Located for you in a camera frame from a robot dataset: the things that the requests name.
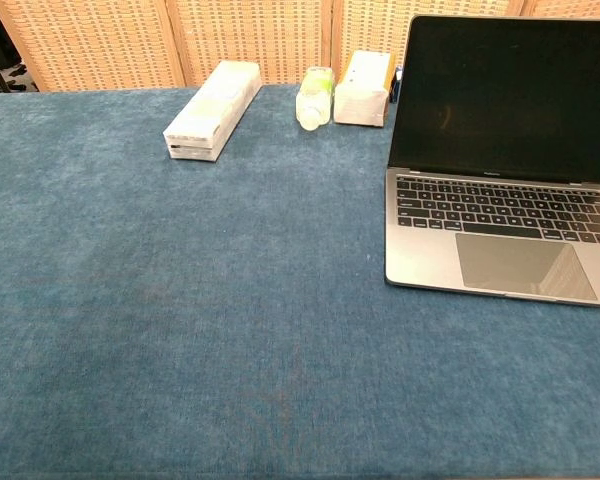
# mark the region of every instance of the open laptop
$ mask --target open laptop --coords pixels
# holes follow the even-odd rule
[[[600,20],[418,16],[386,279],[600,305]]]

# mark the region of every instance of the blue felt tablecloth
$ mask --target blue felt tablecloth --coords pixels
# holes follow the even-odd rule
[[[216,164],[192,90],[0,95],[0,477],[600,476],[600,309],[385,284],[391,126],[296,90]]]

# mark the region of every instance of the water bottle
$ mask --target water bottle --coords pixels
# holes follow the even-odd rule
[[[296,118],[305,130],[315,130],[329,122],[333,97],[333,70],[309,67],[296,95]]]

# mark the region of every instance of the cardboard box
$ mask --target cardboard box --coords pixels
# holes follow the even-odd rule
[[[221,61],[163,132],[171,158],[215,162],[261,86],[257,63]]]
[[[333,120],[337,123],[383,127],[389,107],[395,57],[391,53],[356,50],[333,101]]]

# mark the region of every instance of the black screen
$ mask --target black screen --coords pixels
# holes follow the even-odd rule
[[[600,21],[416,17],[389,165],[600,183]]]

